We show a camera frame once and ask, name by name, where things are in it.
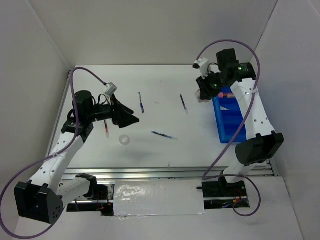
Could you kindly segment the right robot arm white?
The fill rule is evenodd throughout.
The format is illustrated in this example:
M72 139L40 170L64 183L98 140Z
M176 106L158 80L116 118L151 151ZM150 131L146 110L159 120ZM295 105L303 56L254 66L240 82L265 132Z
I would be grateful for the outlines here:
M239 106L241 123L217 157L220 160L245 129L245 141L235 147L235 160L219 176L220 194L230 196L244 176L275 155L284 143L284 136L277 133L269 121L258 91L260 75L253 65L239 62L233 48L218 52L216 58L218 72L211 71L209 60L201 57L194 61L192 67L200 71L196 80L199 101L209 101L217 97L223 88L229 87Z

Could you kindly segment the red pen refill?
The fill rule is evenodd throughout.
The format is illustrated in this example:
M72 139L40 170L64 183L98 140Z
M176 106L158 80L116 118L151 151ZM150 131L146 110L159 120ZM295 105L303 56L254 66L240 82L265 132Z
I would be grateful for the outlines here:
M109 133L109 128L108 128L108 122L107 122L106 119L105 119L103 122L104 122L104 128L105 128L106 137L107 137L107 138L110 138L110 133Z

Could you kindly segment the clear tape roll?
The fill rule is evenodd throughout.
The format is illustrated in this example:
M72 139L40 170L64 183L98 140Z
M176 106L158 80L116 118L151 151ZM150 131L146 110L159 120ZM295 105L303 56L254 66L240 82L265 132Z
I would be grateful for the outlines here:
M119 143L123 146L126 146L130 143L131 139L128 135L123 134L119 137Z

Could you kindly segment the blue pen refill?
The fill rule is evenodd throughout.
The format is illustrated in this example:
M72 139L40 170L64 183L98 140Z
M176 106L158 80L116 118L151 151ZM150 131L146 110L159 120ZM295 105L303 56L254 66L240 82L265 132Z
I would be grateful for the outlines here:
M151 133L154 134L154 135L157 135L157 136L161 136L161 137L164 137L164 138L167 138L167 139L174 140L174 141L178 140L178 138L176 138L174 136L170 136L170 135L164 134L164 133L159 133L159 132L156 132L156 131L151 131Z

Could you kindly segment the white eraser box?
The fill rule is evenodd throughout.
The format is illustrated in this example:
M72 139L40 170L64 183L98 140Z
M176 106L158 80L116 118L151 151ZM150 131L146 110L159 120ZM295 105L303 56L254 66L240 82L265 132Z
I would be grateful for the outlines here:
M229 111L229 109L228 109L228 108L223 107L223 106L220 106L220 110L221 110L221 111Z

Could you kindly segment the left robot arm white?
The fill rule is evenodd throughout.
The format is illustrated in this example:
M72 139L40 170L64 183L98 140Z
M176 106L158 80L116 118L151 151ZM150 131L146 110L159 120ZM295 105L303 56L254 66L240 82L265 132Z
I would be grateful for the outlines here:
M79 197L92 200L99 187L96 177L80 173L69 183L62 176L76 153L84 146L94 129L94 122L111 119L120 129L139 123L134 111L120 103L113 95L109 104L96 103L91 92L75 93L73 109L68 113L58 142L40 169L27 181L14 188L20 217L54 224L63 209Z

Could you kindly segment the pink glue stick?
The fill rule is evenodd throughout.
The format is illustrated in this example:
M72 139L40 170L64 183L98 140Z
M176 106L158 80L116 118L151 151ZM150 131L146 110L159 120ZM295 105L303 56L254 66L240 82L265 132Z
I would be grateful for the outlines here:
M218 97L219 97L220 99L222 99L222 98L235 98L235 95L234 95L233 93L223 93L223 92L220 92L220 93L218 94Z

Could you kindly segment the purple pen refill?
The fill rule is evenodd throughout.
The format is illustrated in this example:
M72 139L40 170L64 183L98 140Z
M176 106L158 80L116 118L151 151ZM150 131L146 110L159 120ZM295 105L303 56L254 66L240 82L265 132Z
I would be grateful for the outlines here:
M182 94L180 94L180 99L181 99L182 106L183 106L183 108L184 108L185 113L186 113L186 114L189 114L188 109L187 109L187 106L186 106L186 104L185 104L185 101L184 101L184 98L183 98L183 95L182 95Z

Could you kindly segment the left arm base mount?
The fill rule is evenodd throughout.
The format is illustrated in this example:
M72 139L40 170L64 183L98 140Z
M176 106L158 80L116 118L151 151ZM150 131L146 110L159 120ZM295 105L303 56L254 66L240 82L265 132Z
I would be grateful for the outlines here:
M77 178L84 178L89 181L89 190L83 197L91 203L78 203L74 200L74 207L76 212L100 212L103 216L111 217L114 215L114 204L111 203L109 194L113 193L114 186L106 186L98 184L97 178L89 174L78 174Z

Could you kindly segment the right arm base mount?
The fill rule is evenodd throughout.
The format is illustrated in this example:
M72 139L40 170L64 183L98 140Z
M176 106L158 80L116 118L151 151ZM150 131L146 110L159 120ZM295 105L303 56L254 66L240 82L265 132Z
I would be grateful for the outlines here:
M236 183L227 183L225 177L217 181L203 181L197 190L202 191L205 210L249 208L247 190L243 180Z

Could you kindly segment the blue ballpoint pen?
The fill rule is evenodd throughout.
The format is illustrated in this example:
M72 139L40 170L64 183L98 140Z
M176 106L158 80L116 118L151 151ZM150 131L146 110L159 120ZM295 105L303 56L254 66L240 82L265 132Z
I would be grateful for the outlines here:
M140 101L140 109L141 109L141 113L144 114L145 113L145 110L144 110L144 105L143 105L143 102L142 102L142 95L141 95L141 92L138 92L138 96L139 96L139 101Z

